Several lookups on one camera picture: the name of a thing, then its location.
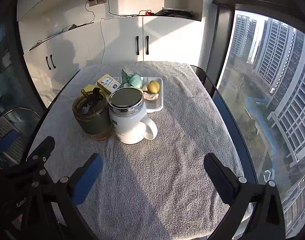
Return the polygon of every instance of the yellow fruit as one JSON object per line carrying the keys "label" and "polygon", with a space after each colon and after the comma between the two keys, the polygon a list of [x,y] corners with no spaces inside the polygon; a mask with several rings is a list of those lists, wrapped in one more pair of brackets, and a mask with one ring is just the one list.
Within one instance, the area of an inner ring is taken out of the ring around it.
{"label": "yellow fruit", "polygon": [[151,80],[148,89],[150,93],[158,93],[160,89],[160,85],[157,81]]}

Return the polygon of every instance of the white tray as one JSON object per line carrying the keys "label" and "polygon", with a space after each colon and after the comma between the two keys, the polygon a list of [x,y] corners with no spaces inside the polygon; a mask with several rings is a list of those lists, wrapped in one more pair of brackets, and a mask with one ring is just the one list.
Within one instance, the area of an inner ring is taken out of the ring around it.
{"label": "white tray", "polygon": [[[160,85],[160,90],[158,92],[159,96],[156,100],[149,101],[145,100],[146,107],[147,107],[147,113],[153,113],[160,111],[164,107],[164,86],[161,78],[157,77],[142,77],[142,84],[148,85],[151,80],[155,80]],[[114,77],[115,80],[117,80],[119,83],[122,84],[121,77]]]}

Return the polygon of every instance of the gray table cover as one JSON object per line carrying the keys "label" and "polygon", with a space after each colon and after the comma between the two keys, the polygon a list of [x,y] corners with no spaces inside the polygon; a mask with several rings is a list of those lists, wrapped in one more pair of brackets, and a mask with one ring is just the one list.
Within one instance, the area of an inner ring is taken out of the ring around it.
{"label": "gray table cover", "polygon": [[[148,114],[158,127],[153,141],[121,143],[115,135],[91,140],[72,113],[80,90],[121,69],[160,77],[164,108]],[[213,152],[237,176],[243,170],[227,128],[212,99],[187,64],[132,62],[84,67],[62,91],[30,149],[46,136],[55,149],[46,163],[54,182],[70,176],[92,153],[104,159],[80,213],[100,239],[193,239],[209,235],[224,217],[224,204],[203,168]],[[251,207],[244,218],[249,217]],[[56,209],[58,220],[62,217]]]}

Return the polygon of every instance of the silver lid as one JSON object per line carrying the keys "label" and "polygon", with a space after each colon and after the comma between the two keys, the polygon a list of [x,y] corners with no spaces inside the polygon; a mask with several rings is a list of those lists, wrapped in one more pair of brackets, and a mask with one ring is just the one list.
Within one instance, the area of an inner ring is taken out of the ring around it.
{"label": "silver lid", "polygon": [[121,88],[110,95],[108,103],[115,114],[129,116],[141,110],[144,103],[143,94],[136,88]]}

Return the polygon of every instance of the blue path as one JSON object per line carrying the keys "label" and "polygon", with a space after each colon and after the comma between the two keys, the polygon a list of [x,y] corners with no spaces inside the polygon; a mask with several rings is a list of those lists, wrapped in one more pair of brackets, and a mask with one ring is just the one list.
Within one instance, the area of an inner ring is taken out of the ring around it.
{"label": "blue path", "polygon": [[265,132],[271,146],[272,146],[272,168],[275,170],[275,179],[278,174],[277,168],[276,168],[276,154],[277,154],[277,147],[278,145],[277,140],[274,138],[274,136],[271,134],[271,128],[267,125],[265,120],[263,119],[261,113],[258,111],[257,108],[254,108],[252,104],[255,104],[256,102],[262,102],[262,103],[268,103],[267,99],[262,99],[262,98],[251,98],[247,97],[245,99],[246,103],[246,110],[249,112],[251,117],[255,118],[257,120],[257,123],[259,124],[260,128]]}

